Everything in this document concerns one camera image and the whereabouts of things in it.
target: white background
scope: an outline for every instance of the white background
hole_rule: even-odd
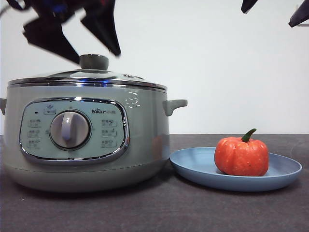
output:
[[[309,28],[287,24],[302,1],[260,0],[248,14],[241,2],[117,0],[120,58],[83,27],[83,11],[63,30],[79,54],[108,56],[109,70],[188,99],[169,118],[170,133],[309,133]],[[2,98],[10,80],[78,68],[28,45],[22,25],[34,17],[10,9],[1,18]]]

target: glass lid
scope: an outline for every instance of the glass lid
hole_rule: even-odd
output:
[[[155,84],[144,80],[138,76],[119,74],[108,71],[108,58],[97,54],[86,54],[80,56],[81,69],[42,74],[34,77],[16,79],[10,81],[8,85],[30,84],[30,83],[51,83],[51,82],[70,82],[70,83],[101,83],[116,85],[132,85],[153,87],[167,90],[166,86]]]

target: dark tabletop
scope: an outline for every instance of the dark tabletop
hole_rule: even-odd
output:
[[[171,151],[216,146],[226,135],[171,135]],[[15,184],[1,168],[1,232],[308,232],[309,135],[254,135],[272,153],[303,165],[291,185],[231,192],[194,184],[168,162],[134,186],[94,193],[49,193]]]

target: control dial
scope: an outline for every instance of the control dial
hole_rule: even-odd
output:
[[[50,125],[50,136],[54,143],[68,149],[82,145],[89,132],[88,120],[74,111],[65,111],[57,115]]]

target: control panel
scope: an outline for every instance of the control panel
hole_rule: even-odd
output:
[[[20,145],[41,160],[93,160],[123,153],[129,142],[124,107],[111,100],[53,98],[23,113]]]

